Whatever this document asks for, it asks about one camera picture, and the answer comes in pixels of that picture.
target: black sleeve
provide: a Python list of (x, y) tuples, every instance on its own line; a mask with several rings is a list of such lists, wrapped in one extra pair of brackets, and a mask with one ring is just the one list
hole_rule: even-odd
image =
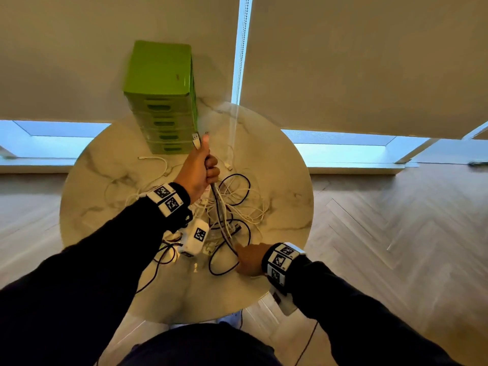
[(293, 302), (328, 334), (339, 366), (459, 365), (379, 301), (336, 276), (322, 262), (296, 258), (285, 286)]
[(184, 204), (168, 218), (143, 197), (0, 291), (0, 364), (95, 364), (163, 233), (185, 223), (190, 198), (171, 186)]

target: person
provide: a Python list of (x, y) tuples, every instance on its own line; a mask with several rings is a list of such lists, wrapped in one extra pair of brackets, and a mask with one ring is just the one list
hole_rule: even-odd
[[(167, 185), (183, 202), (174, 213), (163, 214), (150, 197), (141, 197), (93, 234), (0, 291), (1, 365), (97, 363), (163, 233), (183, 227), (182, 211), (188, 211), (186, 207), (218, 180), (220, 171), (217, 159), (210, 155), (207, 135), (202, 142)], [(273, 247), (237, 244), (237, 272), (263, 275)], [(328, 334), (332, 356), (340, 366), (458, 364), (322, 262), (298, 256), (286, 271), (283, 289)], [(119, 365), (187, 364), (272, 366), (280, 362), (270, 346), (246, 332), (227, 324), (192, 324), (140, 344)]]

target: herringbone floor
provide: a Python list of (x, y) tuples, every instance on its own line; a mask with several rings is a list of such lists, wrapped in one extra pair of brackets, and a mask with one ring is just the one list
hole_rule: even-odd
[[(458, 362), (488, 364), (488, 172), (423, 164), (396, 177), (312, 180), (309, 256), (382, 301)], [(60, 175), (0, 176), (0, 286), (61, 249), (63, 182)], [(243, 317), (243, 330), (272, 345), (285, 366), (295, 364), (315, 323), (299, 311), (285, 317), (269, 295)], [(133, 344), (163, 330), (128, 315), (100, 365), (116, 364)], [(318, 327), (299, 365), (334, 364)]]

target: green storage cabinet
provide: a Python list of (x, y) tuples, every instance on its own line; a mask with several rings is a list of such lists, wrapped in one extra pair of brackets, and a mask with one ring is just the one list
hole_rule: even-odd
[(136, 41), (124, 94), (153, 153), (191, 151), (198, 113), (190, 45)]

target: round table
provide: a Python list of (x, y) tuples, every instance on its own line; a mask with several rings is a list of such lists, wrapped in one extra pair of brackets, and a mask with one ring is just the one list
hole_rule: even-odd
[[(269, 203), (259, 230), (251, 228), (251, 243), (307, 242), (313, 218), (310, 176), (298, 150), (284, 133), (255, 112), (210, 99), (198, 100), (199, 132), (210, 133), (210, 150), (219, 159), (222, 176), (242, 173), (252, 188)], [(83, 151), (70, 171), (59, 212), (64, 246), (76, 244), (93, 233), (125, 206), (127, 197), (162, 172), (132, 116), (107, 127)], [(186, 155), (162, 155), (170, 166), (183, 163)], [(228, 171), (223, 162), (232, 165)], [(180, 166), (157, 184), (172, 181)], [(252, 205), (253, 199), (245, 203)], [(247, 232), (235, 235), (243, 245)], [(225, 271), (236, 262), (223, 247), (212, 262), (214, 271)], [(265, 277), (249, 278), (232, 271), (212, 276), (208, 256), (180, 256), (162, 265), (156, 279), (134, 297), (129, 313), (165, 324), (197, 323), (223, 317), (253, 304), (269, 290)], [(143, 271), (139, 287), (154, 275), (156, 263)]]

